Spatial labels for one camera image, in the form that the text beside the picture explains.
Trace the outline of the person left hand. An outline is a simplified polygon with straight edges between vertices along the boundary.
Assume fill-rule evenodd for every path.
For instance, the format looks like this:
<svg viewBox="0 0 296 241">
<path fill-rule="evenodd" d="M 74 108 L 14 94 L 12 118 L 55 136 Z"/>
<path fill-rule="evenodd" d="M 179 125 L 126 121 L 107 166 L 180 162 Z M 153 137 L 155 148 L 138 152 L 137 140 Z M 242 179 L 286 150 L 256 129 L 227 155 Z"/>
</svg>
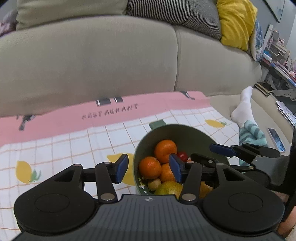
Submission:
<svg viewBox="0 0 296 241">
<path fill-rule="evenodd" d="M 281 222 L 278 227 L 278 233 L 282 237 L 287 237 L 295 226 L 295 207 L 284 222 Z"/>
</svg>

